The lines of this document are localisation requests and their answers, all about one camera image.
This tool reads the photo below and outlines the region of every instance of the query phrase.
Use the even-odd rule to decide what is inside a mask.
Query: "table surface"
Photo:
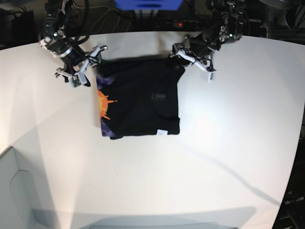
[[[183,34],[95,35],[83,48],[106,44],[105,59],[168,54]],[[305,46],[243,37],[217,52],[214,82],[186,68],[179,135],[112,141],[101,135],[94,70],[91,88],[73,89],[38,44],[3,50],[0,143],[19,152],[39,197],[32,207],[51,228],[270,229],[298,144],[304,63]]]

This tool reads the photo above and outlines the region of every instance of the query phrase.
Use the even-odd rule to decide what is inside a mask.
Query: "black t-shirt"
[[[133,59],[98,66],[102,135],[179,134],[177,83],[184,73],[166,59]]]

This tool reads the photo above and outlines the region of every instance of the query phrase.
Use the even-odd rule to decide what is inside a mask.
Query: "shirt tag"
[[[157,130],[157,135],[168,135],[168,130]]]

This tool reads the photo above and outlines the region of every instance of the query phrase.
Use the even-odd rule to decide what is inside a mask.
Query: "blue box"
[[[116,0],[121,10],[177,10],[183,0]]]

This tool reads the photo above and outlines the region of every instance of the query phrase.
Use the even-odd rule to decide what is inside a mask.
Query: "orange sun graphic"
[[[100,106],[100,118],[106,118],[110,120],[109,117],[107,117],[107,110],[108,110],[108,104],[112,104],[117,102],[117,100],[108,100],[108,95],[105,96],[102,92],[98,91],[99,95],[99,106]]]

